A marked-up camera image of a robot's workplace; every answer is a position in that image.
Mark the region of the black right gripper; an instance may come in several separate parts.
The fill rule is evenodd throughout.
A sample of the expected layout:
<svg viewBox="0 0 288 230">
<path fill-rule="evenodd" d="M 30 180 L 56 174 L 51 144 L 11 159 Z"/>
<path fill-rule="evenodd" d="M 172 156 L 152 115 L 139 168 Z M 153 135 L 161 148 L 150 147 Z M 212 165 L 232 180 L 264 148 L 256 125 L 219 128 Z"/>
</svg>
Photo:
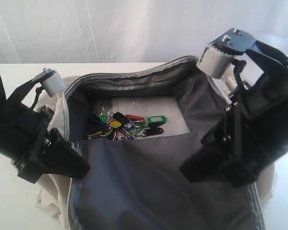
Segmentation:
<svg viewBox="0 0 288 230">
<path fill-rule="evenodd" d="M 227 181 L 240 187 L 257 180 L 288 150 L 288 71 L 263 73 L 245 86 L 234 70 L 237 87 L 233 111 L 202 139 L 199 150 L 180 166 L 190 183 Z"/>
</svg>

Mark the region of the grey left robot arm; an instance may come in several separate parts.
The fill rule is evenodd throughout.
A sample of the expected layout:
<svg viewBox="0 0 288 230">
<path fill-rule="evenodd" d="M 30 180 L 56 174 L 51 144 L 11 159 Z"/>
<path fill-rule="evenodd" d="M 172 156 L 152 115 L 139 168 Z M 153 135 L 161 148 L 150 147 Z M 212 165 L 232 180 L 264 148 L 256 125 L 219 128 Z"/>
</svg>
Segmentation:
<svg viewBox="0 0 288 230">
<path fill-rule="evenodd" d="M 30 183 L 44 174 L 83 179 L 90 170 L 57 128 L 48 129 L 52 111 L 45 106 L 34 110 L 42 91 L 53 97 L 65 87 L 55 70 L 44 68 L 7 97 L 0 75 L 0 154 Z"/>
</svg>

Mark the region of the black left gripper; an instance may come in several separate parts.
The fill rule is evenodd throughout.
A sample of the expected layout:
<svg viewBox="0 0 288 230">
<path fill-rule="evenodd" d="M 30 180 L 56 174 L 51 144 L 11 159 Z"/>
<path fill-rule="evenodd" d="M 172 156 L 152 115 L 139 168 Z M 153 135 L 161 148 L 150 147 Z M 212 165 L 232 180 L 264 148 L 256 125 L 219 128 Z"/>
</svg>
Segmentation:
<svg viewBox="0 0 288 230">
<path fill-rule="evenodd" d="M 90 170 L 58 129 L 48 134 L 53 115 L 46 106 L 37 111 L 25 105 L 12 110 L 0 108 L 0 154 L 12 161 L 18 177 L 32 184 L 45 173 L 83 179 Z"/>
</svg>

